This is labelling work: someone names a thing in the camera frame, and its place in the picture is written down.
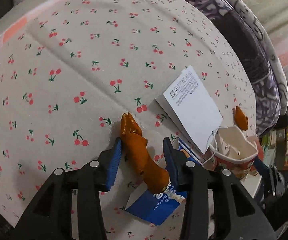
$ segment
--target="round table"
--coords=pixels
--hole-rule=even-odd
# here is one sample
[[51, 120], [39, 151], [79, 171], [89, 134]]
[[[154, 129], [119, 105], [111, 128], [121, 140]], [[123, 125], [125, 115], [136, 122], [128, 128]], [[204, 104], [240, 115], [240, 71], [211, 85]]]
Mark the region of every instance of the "round table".
[[[155, 98], [186, 66], [222, 125], [234, 125], [239, 105], [249, 118], [245, 135], [254, 135], [255, 97], [239, 59], [184, 0], [51, 0], [0, 44], [0, 213], [12, 226], [53, 170], [81, 168], [112, 146], [125, 112], [159, 161], [163, 138], [180, 133]], [[124, 210], [140, 182], [122, 158], [111, 191], [99, 192], [108, 239], [177, 239], [183, 204], [158, 227]]]

